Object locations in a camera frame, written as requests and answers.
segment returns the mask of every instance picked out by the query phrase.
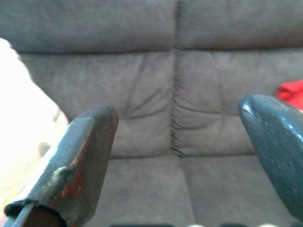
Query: red cloth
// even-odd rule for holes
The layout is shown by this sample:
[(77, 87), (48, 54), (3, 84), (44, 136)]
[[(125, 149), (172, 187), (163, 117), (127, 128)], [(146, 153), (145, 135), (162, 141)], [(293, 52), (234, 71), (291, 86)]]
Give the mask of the red cloth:
[(276, 97), (303, 110), (303, 79), (281, 84)]

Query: couch backrest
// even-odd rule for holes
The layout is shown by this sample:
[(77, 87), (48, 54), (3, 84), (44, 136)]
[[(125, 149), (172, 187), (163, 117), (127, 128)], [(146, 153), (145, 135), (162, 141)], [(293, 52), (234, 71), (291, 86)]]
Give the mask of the couch backrest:
[(117, 109), (119, 158), (252, 153), (239, 99), (303, 77), (303, 1), (5, 1), (0, 37), (69, 119)]

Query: couch cushion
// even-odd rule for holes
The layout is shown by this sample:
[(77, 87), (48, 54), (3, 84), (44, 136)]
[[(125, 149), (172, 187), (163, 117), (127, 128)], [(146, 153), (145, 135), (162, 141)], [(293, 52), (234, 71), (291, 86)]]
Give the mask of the couch cushion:
[(2, 1), (0, 37), (23, 52), (167, 50), (176, 0)]
[(113, 105), (119, 127), (112, 157), (146, 157), (170, 148), (174, 55), (22, 54), (35, 83), (72, 120), (100, 105)]
[(303, 49), (179, 51), (173, 110), (178, 154), (252, 153), (237, 116), (249, 93), (275, 95), (280, 83), (303, 77)]
[(178, 18), (179, 48), (303, 46), (300, 0), (180, 0)]
[(111, 160), (96, 214), (86, 227), (194, 223), (179, 158), (161, 156)]
[(300, 223), (286, 210), (255, 156), (184, 157), (181, 163), (199, 224)]

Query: seat cushion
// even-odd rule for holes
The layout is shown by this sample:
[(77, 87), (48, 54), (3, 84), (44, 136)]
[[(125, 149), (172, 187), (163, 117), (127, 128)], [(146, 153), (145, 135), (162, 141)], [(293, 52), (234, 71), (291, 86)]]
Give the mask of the seat cushion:
[(96, 214), (86, 227), (194, 223), (179, 158), (161, 156), (111, 160)]
[(113, 158), (161, 155), (171, 146), (174, 54), (22, 54), (35, 83), (72, 120), (113, 105), (119, 126)]
[(303, 49), (178, 51), (173, 148), (185, 155), (253, 153), (237, 116), (250, 93), (275, 95), (279, 84), (301, 79)]
[(199, 224), (299, 223), (280, 201), (255, 155), (184, 157), (181, 163)]

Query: gray couch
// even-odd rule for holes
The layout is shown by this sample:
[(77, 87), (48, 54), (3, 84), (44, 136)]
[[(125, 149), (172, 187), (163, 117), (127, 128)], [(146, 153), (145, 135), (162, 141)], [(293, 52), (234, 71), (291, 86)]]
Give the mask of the gray couch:
[(119, 113), (87, 227), (299, 223), (237, 103), (303, 77), (303, 0), (1, 0), (0, 37), (70, 120)]

